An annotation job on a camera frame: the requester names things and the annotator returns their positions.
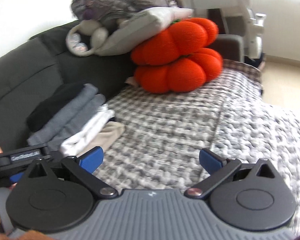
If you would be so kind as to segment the stack of folded clothes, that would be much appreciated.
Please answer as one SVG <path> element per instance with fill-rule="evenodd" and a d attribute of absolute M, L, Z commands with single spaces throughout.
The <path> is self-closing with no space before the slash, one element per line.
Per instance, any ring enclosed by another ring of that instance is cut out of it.
<path fill-rule="evenodd" d="M 92 84 L 59 87 L 28 116 L 30 146 L 46 144 L 51 151 L 76 155 L 86 148 L 108 121 L 115 118 L 106 98 Z"/>

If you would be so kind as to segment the grey white quilted blanket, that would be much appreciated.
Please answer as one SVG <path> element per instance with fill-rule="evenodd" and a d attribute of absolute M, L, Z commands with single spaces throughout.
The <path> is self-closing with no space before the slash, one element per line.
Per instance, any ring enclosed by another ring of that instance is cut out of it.
<path fill-rule="evenodd" d="M 211 151 L 244 163 L 270 160 L 295 197 L 297 208 L 290 228 L 300 235 L 300 114 L 261 100 L 232 99 L 213 110 Z"/>

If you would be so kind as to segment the dark grey sofa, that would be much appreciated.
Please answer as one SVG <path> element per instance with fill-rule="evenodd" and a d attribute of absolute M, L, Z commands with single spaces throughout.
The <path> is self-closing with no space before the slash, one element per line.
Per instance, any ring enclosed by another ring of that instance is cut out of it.
<path fill-rule="evenodd" d="M 31 132 L 26 118 L 60 88 L 90 83 L 110 101 L 124 124 L 144 122 L 146 109 L 137 103 L 141 90 L 125 80 L 142 56 L 138 50 L 117 56 L 77 57 L 65 46 L 69 23 L 32 37 L 0 58 L 0 146 L 24 147 Z"/>

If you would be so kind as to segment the checkered grey blanket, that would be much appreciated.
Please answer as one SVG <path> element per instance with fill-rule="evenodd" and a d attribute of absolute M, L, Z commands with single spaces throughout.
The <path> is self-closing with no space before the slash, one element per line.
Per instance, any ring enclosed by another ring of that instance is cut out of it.
<path fill-rule="evenodd" d="M 218 78 L 192 92 L 126 87 L 108 101 L 125 131 L 106 150 L 95 176 L 117 190 L 183 190 L 201 178 L 198 154 L 211 145 L 224 103 L 261 94 L 261 72 L 231 60 Z"/>

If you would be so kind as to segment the red plush cushion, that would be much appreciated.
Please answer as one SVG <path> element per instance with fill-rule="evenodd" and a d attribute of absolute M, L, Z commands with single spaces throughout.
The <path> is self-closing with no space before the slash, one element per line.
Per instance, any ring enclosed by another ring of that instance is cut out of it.
<path fill-rule="evenodd" d="M 188 18 L 136 46 L 131 59 L 137 65 L 134 80 L 153 94 L 191 92 L 219 77 L 223 58 L 210 49 L 219 34 L 206 18 Z"/>

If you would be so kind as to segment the white office chair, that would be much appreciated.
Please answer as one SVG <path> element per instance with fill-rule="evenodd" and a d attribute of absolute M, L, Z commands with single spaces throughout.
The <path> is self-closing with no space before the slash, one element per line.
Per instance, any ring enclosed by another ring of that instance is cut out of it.
<path fill-rule="evenodd" d="M 266 15 L 253 12 L 250 0 L 191 0 L 191 7 L 197 17 L 217 23 L 221 34 L 241 36 L 246 57 L 261 57 Z"/>

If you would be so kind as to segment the white folded pillow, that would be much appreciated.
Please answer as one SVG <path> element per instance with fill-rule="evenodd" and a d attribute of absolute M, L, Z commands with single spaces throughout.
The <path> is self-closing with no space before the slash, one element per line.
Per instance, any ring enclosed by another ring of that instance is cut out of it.
<path fill-rule="evenodd" d="M 68 32 L 68 50 L 79 57 L 113 56 L 131 51 L 138 44 L 167 29 L 172 22 L 191 17 L 193 9 L 152 7 L 134 14 L 119 24 L 111 35 L 96 20 L 83 20 Z"/>

